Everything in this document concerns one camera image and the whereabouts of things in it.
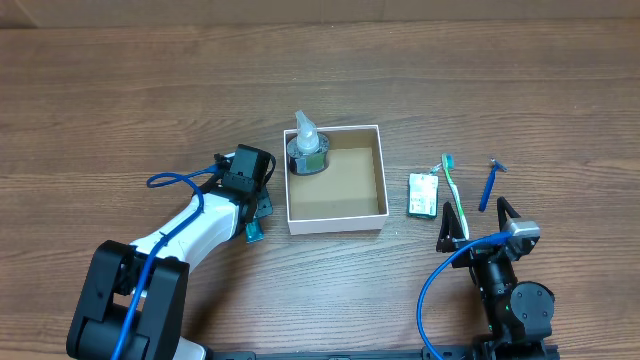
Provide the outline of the clear soap pump bottle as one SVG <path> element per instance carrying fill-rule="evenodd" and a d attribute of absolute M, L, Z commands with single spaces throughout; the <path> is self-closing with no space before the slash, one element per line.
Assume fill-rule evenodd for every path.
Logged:
<path fill-rule="evenodd" d="M 289 170 L 298 176 L 318 174 L 329 165 L 329 139 L 303 111 L 296 111 L 295 118 L 296 135 L 286 145 Z"/>

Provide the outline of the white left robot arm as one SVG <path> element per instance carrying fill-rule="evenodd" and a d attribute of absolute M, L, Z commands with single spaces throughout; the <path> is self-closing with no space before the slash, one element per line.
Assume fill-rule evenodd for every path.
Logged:
<path fill-rule="evenodd" d="M 187 207 L 130 244 L 107 240 L 93 254 L 66 339 L 73 359 L 213 359 L 210 348 L 181 334 L 188 280 L 219 245 L 271 213 L 267 170 L 213 165 L 193 174 L 165 172 L 147 185 L 183 182 Z"/>

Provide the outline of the green red toothpaste tube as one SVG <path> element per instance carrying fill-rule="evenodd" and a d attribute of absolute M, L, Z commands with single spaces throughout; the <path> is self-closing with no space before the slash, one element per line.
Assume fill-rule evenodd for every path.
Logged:
<path fill-rule="evenodd" d="M 255 219 L 253 222 L 248 223 L 245 226 L 246 242 L 248 244 L 256 243 L 264 239 L 264 232 L 262 230 L 260 220 Z"/>

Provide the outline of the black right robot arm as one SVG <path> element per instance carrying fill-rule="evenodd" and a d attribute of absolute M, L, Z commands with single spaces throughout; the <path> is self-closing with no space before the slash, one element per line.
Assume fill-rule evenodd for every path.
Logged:
<path fill-rule="evenodd" d="M 530 254 L 540 227 L 497 199 L 499 230 L 509 238 L 500 244 L 478 244 L 462 252 L 451 266 L 467 268 L 479 289 L 489 332 L 474 337 L 460 354 L 464 359 L 541 359 L 560 357 L 545 339 L 552 334 L 555 296 L 546 286 L 519 281 L 513 263 Z"/>

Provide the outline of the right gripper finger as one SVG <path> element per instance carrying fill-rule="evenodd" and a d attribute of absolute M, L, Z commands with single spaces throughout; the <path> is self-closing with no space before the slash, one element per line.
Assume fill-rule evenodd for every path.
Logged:
<path fill-rule="evenodd" d="M 450 202 L 442 209 L 442 222 L 436 244 L 437 252 L 455 252 L 466 242 L 462 225 Z"/>
<path fill-rule="evenodd" d="M 514 231 L 518 225 L 520 214 L 511 206 L 505 197 L 497 199 L 497 214 L 501 231 Z"/>

